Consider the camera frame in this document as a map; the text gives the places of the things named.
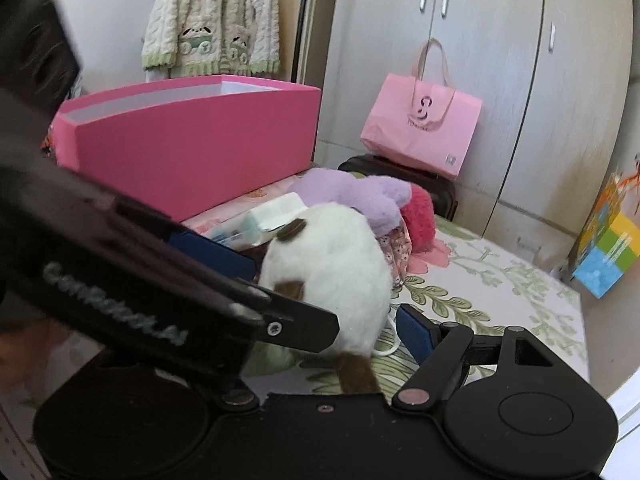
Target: pink tote bag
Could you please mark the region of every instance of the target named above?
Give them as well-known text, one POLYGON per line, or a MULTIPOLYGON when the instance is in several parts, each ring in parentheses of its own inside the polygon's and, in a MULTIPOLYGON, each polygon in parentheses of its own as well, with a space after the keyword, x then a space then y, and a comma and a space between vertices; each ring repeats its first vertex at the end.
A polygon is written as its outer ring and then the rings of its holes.
POLYGON ((451 87, 444 49, 431 38, 411 76, 387 76, 360 139, 371 151, 398 164, 455 178, 481 108, 480 99, 451 87), (420 80, 420 67, 433 45, 442 51, 445 86, 420 80))

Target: pink flower print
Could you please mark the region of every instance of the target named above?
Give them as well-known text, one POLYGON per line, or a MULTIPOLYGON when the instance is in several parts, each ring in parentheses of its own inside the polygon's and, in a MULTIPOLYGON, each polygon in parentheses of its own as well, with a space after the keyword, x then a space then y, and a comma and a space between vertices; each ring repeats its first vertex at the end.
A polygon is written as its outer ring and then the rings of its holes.
POLYGON ((451 249, 443 241, 436 238, 433 241, 431 250, 424 253, 415 253, 409 257, 406 270, 411 274, 426 274, 429 272, 429 265, 442 268, 449 267, 450 254, 451 249))

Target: pink fuzzy fabric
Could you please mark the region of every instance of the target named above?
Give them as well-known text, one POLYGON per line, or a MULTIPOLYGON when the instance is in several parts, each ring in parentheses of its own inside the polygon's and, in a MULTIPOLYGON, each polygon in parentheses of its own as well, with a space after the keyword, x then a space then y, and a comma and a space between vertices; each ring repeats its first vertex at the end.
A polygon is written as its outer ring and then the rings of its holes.
POLYGON ((431 195, 417 184, 411 184, 411 200, 400 209, 409 230, 413 246, 412 254, 427 252, 436 237, 436 221, 433 215, 431 195))

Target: brown plush patch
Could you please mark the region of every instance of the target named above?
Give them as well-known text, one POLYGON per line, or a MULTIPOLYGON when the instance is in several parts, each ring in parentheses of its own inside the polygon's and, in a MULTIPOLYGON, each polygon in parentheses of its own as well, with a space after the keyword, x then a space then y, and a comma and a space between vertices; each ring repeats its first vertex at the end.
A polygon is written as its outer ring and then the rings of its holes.
POLYGON ((305 297, 305 282, 280 282, 275 284, 273 290, 292 300, 303 301, 305 297))
POLYGON ((371 359, 345 353, 337 357, 334 365, 344 394, 380 393, 380 385, 373 373, 371 359))
POLYGON ((276 238, 281 242, 290 242, 296 236, 298 236, 306 227, 306 220, 302 218, 296 218, 295 220, 289 222, 285 225, 278 234, 276 238))

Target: colorful gift bag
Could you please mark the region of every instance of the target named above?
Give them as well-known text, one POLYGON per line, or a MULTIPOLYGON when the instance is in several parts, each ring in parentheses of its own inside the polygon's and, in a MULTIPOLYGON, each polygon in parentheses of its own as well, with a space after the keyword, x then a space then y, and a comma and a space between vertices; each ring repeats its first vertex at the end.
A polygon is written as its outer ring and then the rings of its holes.
POLYGON ((451 87, 444 50, 445 86, 420 79, 420 67, 432 45, 442 50, 440 42, 431 38, 423 46, 411 76, 387 76, 360 139, 371 151, 393 162, 455 178, 474 134, 482 101, 451 87))
POLYGON ((640 254, 638 175, 611 175, 578 242, 574 278, 601 298, 640 254))

